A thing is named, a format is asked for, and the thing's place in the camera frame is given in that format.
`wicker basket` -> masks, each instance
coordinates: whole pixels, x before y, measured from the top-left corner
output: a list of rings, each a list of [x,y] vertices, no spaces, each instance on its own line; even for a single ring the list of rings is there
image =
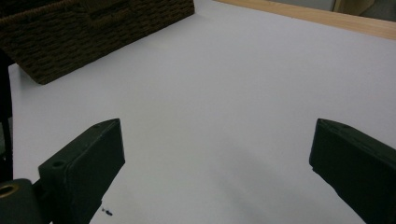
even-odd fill
[[[194,13],[193,0],[0,2],[0,48],[40,84]]]

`brown woven basket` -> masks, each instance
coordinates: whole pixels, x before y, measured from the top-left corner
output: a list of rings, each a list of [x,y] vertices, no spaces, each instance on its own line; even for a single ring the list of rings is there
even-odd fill
[[[193,0],[0,3],[0,48],[40,84],[194,13]]]

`screw hole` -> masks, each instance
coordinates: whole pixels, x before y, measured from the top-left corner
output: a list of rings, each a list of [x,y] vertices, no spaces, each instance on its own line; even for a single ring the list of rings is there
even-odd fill
[[[5,198],[8,195],[13,194],[15,191],[18,190],[18,185],[13,184],[13,185],[4,185],[3,187],[0,188],[0,198]]]
[[[64,165],[64,161],[56,161],[55,163],[52,164],[53,168],[60,168]]]

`black plastic part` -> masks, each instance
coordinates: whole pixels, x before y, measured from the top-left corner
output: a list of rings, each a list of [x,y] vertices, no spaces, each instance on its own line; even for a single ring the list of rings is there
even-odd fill
[[[88,224],[125,163],[120,120],[92,126],[38,170],[54,198],[54,224]]]
[[[0,49],[0,122],[3,126],[5,154],[0,155],[0,182],[13,179],[12,140],[8,119],[12,117],[8,67],[14,62]]]
[[[56,202],[54,196],[44,190],[41,180],[33,184],[33,191],[35,192],[35,198],[37,199],[43,223],[51,223],[55,214],[54,205]]]
[[[0,223],[44,223],[29,180],[16,179],[0,184]]]
[[[396,223],[394,148],[345,124],[319,119],[309,163],[366,223]]]

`white table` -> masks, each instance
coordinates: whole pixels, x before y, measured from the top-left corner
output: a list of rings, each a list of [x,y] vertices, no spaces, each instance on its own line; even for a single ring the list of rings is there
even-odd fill
[[[396,147],[396,42],[196,0],[196,14],[46,86],[9,68],[15,177],[120,118],[92,223],[362,223],[308,164],[317,118]]]

